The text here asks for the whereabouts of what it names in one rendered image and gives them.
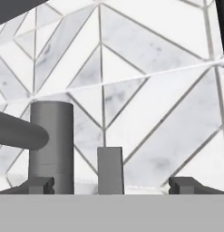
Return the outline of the dark grey wall cupboard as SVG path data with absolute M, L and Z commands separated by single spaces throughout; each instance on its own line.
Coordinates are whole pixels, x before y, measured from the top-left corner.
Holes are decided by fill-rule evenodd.
M 48 0 L 0 0 L 0 24 L 21 15 Z

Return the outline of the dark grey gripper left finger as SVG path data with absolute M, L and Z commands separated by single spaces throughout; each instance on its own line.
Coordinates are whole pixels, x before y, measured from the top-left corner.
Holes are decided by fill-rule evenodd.
M 54 193 L 53 177 L 34 177 L 25 181 L 20 186 L 0 191 L 0 195 L 44 195 Z

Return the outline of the grey sink tap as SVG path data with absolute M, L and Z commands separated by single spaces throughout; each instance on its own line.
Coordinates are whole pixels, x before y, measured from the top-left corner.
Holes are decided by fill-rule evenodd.
M 0 112 L 0 144 L 29 150 L 28 179 L 53 177 L 54 194 L 74 193 L 71 103 L 35 101 L 30 121 Z

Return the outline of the black tall appliance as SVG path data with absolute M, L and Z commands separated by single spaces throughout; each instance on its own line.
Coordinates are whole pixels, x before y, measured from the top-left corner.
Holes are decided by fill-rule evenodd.
M 224 0 L 215 0 L 219 19 L 219 29 L 224 53 Z

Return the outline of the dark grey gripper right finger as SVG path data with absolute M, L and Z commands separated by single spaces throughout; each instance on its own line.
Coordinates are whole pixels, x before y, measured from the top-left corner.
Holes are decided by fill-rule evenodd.
M 224 195 L 224 191 L 204 186 L 193 177 L 170 177 L 169 185 L 169 194 Z

